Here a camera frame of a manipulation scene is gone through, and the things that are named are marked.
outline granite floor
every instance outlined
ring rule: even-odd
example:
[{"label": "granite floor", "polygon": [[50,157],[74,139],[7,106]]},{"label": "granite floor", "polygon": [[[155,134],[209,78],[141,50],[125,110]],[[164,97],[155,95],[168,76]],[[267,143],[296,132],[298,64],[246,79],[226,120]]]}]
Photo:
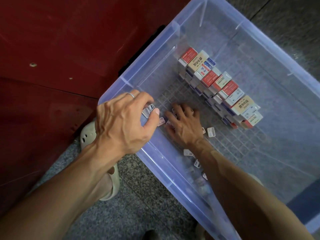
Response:
[{"label": "granite floor", "polygon": [[[76,139],[37,186],[63,170],[80,153]],[[136,155],[118,162],[121,188],[110,201],[98,201],[71,226],[65,239],[141,239],[155,229],[162,239],[195,239],[194,218]]]}]

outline plastic bin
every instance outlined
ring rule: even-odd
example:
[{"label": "plastic bin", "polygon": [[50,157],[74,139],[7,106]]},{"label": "plastic bin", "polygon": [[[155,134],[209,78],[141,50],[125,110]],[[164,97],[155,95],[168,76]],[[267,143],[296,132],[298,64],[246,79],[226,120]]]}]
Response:
[{"label": "plastic bin", "polygon": [[[253,129],[223,125],[204,99],[179,78],[177,61],[189,46],[206,51],[218,69],[228,72],[261,106],[264,118]],[[133,88],[153,96],[161,113],[171,109],[171,102],[198,107],[202,125],[216,129],[217,136],[207,139],[234,162],[253,149],[268,153],[272,148],[270,154],[279,149],[280,157],[285,157],[289,139],[297,144],[320,141],[319,83],[225,0],[191,0],[99,104]],[[240,149],[234,146],[239,142],[244,145]],[[212,236],[238,238],[201,170],[193,166],[194,159],[183,156],[182,148],[162,128],[137,155]]]}]

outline grid pattern on bin bottom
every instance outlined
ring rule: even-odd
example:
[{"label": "grid pattern on bin bottom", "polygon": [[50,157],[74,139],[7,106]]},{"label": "grid pattern on bin bottom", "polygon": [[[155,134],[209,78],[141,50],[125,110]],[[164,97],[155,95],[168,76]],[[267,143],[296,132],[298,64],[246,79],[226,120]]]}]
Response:
[{"label": "grid pattern on bin bottom", "polygon": [[[204,137],[226,159],[235,164],[241,160],[245,160],[246,155],[252,149],[258,148],[267,140],[266,134],[258,126],[254,126],[252,129],[243,129],[241,127],[233,129],[225,125],[221,117],[206,104],[205,98],[194,92],[185,80],[181,79],[178,75],[173,79],[172,84],[154,101],[154,106],[160,109],[160,117],[164,117],[166,110],[172,111],[172,103],[186,103],[192,108],[199,109],[201,125],[206,129]],[[208,137],[207,128],[209,127],[214,127],[215,137]],[[183,155],[183,148],[170,138],[164,126],[160,126],[159,129]],[[187,160],[195,161],[193,157],[186,156],[186,158],[188,158]],[[196,167],[194,167],[194,170],[201,172],[201,169]],[[202,196],[205,196],[207,191],[206,183],[204,183],[205,179],[200,179],[200,174],[195,173],[191,168],[190,175],[194,175],[194,177],[191,177],[190,180],[187,179],[189,183],[194,185],[194,188]]]}]

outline red label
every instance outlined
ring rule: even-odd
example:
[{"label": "red label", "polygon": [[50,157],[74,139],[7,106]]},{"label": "red label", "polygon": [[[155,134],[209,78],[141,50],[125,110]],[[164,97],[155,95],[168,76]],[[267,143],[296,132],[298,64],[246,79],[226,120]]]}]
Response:
[{"label": "red label", "polygon": [[181,58],[186,62],[189,63],[198,53],[193,49],[189,48],[186,53],[181,56]]},{"label": "red label", "polygon": [[217,78],[218,75],[211,70],[204,78],[202,78],[201,82],[208,88],[215,80],[217,80]]},{"label": "red label", "polygon": [[238,84],[231,80],[224,86],[222,91],[225,92],[228,96],[230,96],[231,93],[233,93],[238,87]]}]

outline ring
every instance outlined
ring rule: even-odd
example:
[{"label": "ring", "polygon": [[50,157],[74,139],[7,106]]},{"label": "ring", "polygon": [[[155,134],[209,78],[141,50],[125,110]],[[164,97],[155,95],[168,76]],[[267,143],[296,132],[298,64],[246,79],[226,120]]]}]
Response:
[{"label": "ring", "polygon": [[130,94],[133,98],[134,98],[134,95],[132,94],[132,93],[130,93],[130,92],[127,92],[127,94]]}]

